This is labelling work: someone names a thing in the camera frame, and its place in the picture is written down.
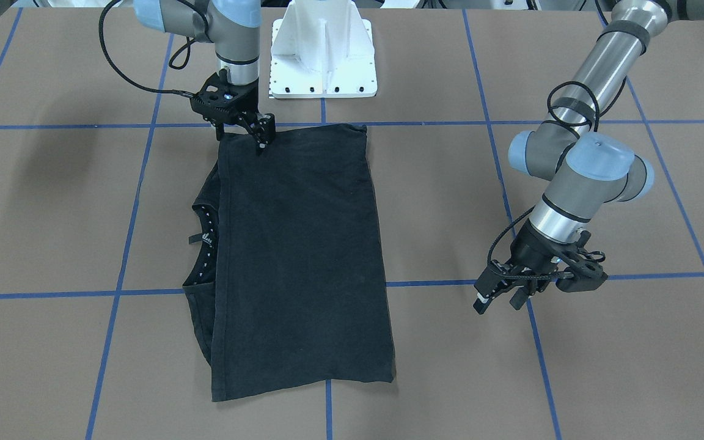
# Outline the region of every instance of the white mounting plate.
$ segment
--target white mounting plate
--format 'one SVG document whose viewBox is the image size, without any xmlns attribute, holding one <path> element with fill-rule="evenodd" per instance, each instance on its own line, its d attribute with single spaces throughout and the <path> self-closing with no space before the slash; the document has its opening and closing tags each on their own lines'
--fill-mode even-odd
<svg viewBox="0 0 704 440">
<path fill-rule="evenodd" d="M 320 3 L 324 11 L 315 14 L 307 7 L 310 2 Z M 338 13 L 342 7 L 346 13 Z M 293 28 L 282 27 L 285 20 Z M 295 29 L 296 23 L 308 25 Z M 276 98 L 374 97 L 378 83 L 371 22 L 361 19 L 349 0 L 293 0 L 285 18 L 273 23 L 269 87 L 270 97 Z"/>
</svg>

